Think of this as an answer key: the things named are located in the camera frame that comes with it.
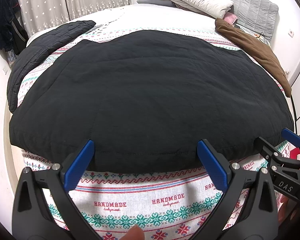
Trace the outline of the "person's right hand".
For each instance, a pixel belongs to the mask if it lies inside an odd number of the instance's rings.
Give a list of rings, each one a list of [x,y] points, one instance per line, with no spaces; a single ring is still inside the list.
[[[300,202],[295,202],[286,196],[281,197],[278,211],[279,225],[287,222],[300,226]]]

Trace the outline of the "person's left hand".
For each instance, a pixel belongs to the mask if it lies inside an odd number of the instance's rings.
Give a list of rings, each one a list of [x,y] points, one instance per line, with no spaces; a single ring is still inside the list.
[[[145,233],[138,225],[134,225],[120,240],[145,240]]]

